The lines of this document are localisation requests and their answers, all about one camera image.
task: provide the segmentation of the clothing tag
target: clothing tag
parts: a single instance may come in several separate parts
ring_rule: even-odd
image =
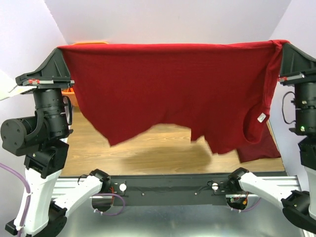
[[[264,113],[261,113],[260,116],[257,118],[257,120],[259,122],[263,122],[263,120],[265,120],[265,118],[266,118],[266,115]]]

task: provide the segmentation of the light wood surface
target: light wood surface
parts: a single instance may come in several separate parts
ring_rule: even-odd
[[[157,125],[109,147],[76,108],[72,129],[63,176],[88,174],[96,168],[111,175],[219,173],[241,166],[251,171],[284,171],[280,158],[240,163],[236,151],[213,155],[203,138],[191,143],[190,130],[175,125]]]

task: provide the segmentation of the white wall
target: white wall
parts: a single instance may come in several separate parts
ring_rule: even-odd
[[[290,0],[45,0],[68,43],[268,40]]]
[[[65,44],[43,0],[1,1],[0,70],[12,78],[36,69],[58,45]],[[6,119],[34,115],[32,95],[19,95],[0,101],[0,125]],[[24,173],[24,158],[2,149],[0,162]],[[17,215],[23,184],[0,170],[0,236],[11,236],[5,224]]]
[[[271,39],[287,39],[307,54],[316,58],[316,1],[292,0],[286,13],[271,35]],[[303,137],[296,136],[288,131],[293,125],[283,122],[281,114],[281,101],[283,94],[292,87],[277,85],[271,107],[271,127],[286,171],[289,175],[298,175],[303,189],[308,190],[307,176],[301,165],[297,143]],[[295,108],[290,103],[293,96],[289,96],[284,106],[288,121],[295,119]]]

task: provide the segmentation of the gray floor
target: gray floor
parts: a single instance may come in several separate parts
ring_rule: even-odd
[[[127,207],[118,216],[93,212],[91,200],[77,209],[58,237],[300,237],[282,212],[262,200],[238,213],[225,206]]]

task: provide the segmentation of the folded red cloth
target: folded red cloth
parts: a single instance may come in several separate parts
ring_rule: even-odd
[[[259,143],[237,148],[240,162],[248,162],[261,158],[280,158],[281,154],[273,140],[267,125],[264,126]]]
[[[158,123],[205,136],[213,153],[258,143],[285,40],[61,46],[83,115],[110,145]]]

